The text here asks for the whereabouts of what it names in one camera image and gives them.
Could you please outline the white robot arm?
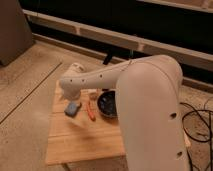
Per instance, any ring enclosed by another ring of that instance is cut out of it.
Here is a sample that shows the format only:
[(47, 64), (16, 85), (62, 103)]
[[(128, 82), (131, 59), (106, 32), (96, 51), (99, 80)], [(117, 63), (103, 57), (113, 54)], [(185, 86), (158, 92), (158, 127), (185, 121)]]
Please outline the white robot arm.
[(80, 73), (72, 64), (59, 85), (68, 100), (82, 89), (116, 90), (129, 171), (190, 171), (179, 109), (183, 74), (166, 55), (133, 59)]

